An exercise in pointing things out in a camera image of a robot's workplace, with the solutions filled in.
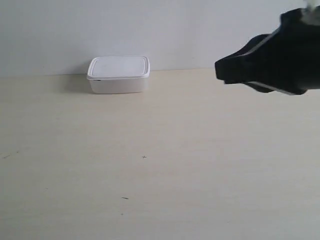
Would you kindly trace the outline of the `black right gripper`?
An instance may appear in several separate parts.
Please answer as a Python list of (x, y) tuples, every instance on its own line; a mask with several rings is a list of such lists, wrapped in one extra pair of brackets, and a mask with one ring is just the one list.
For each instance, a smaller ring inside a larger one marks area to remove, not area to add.
[(320, 87), (320, 9), (281, 14), (279, 27), (214, 63), (218, 80), (261, 93), (302, 95)]

